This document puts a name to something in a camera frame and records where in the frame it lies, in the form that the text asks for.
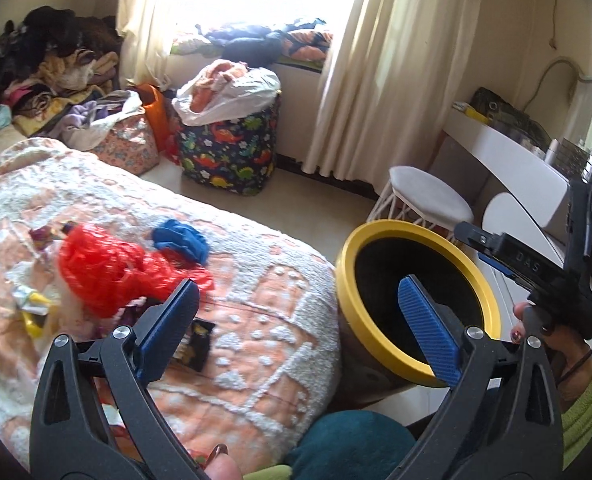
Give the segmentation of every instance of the white stool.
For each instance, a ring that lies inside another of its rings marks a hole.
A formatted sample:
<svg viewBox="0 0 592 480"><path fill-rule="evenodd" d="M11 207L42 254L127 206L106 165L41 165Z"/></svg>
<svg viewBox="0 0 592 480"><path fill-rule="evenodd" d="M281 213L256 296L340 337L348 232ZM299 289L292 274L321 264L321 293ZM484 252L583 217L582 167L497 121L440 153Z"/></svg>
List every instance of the white stool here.
<svg viewBox="0 0 592 480"><path fill-rule="evenodd" d="M446 238L450 241L457 224L474 219L469 204L456 191L441 179L411 166L389 168L389 182L367 222L380 219L386 210L387 218L396 220L406 220L409 211L414 211L419 216L414 224L427 229L442 227L448 231Z"/></svg>

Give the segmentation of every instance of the person's hand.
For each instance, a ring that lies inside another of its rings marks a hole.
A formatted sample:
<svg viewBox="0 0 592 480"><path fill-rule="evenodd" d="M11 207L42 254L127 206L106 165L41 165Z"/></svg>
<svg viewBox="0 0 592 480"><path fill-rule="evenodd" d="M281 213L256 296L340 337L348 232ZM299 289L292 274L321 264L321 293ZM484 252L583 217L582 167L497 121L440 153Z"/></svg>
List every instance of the person's hand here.
<svg viewBox="0 0 592 480"><path fill-rule="evenodd" d="M227 446L218 444L207 459L205 473L211 480L243 480L236 462L227 454Z"/></svg>
<svg viewBox="0 0 592 480"><path fill-rule="evenodd" d="M522 324L522 314L528 303L518 303L513 307L513 314L520 322L511 330L511 339L514 343L519 343L525 337L525 327ZM564 355L565 366L562 374L575 365L589 351L589 345L580 334L568 326L556 326L550 335L540 335L540 338L551 349L557 350ZM576 372L568 379L558 385L558 392L562 400L566 403L573 402L589 386L592 380L592 359L589 358Z"/></svg>

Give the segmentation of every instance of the laundry bag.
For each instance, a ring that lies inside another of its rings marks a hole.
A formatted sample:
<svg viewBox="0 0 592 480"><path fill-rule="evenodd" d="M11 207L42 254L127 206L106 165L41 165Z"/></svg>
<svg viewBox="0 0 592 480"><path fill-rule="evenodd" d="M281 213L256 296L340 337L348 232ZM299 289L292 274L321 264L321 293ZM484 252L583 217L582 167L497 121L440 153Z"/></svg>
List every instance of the laundry bag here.
<svg viewBox="0 0 592 480"><path fill-rule="evenodd" d="M134 175L149 171L159 161L156 138L144 112L116 123L89 152Z"/></svg>
<svg viewBox="0 0 592 480"><path fill-rule="evenodd" d="M199 184L234 193L259 193L276 165L280 101L278 94L270 106L241 119L181 124L176 135L185 174Z"/></svg>

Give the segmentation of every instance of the white plastic bag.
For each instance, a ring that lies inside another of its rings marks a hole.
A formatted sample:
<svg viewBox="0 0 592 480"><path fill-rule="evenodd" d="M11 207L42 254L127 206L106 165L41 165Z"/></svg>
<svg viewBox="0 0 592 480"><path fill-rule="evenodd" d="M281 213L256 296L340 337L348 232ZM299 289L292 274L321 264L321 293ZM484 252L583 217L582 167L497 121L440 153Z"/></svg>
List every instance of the white plastic bag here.
<svg viewBox="0 0 592 480"><path fill-rule="evenodd" d="M270 106L281 89L278 76L266 68L252 68L247 74L224 85L200 113L189 110L191 88L201 78L206 68L183 86L172 101L183 124L202 126L204 124L231 121L247 117Z"/></svg>

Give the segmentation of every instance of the white curtain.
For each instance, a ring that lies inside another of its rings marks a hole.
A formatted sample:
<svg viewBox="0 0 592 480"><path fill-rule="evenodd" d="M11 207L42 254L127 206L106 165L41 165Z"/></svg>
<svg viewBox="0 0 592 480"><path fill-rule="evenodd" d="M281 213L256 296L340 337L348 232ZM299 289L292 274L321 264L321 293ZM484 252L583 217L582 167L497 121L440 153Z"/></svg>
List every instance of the white curtain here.
<svg viewBox="0 0 592 480"><path fill-rule="evenodd" d="M376 190L390 166L424 167L458 90L480 0L354 0L323 71L303 170Z"/></svg>
<svg viewBox="0 0 592 480"><path fill-rule="evenodd" d="M175 32L174 10L173 0L118 0L121 87L151 83L165 89L169 85L165 69Z"/></svg>

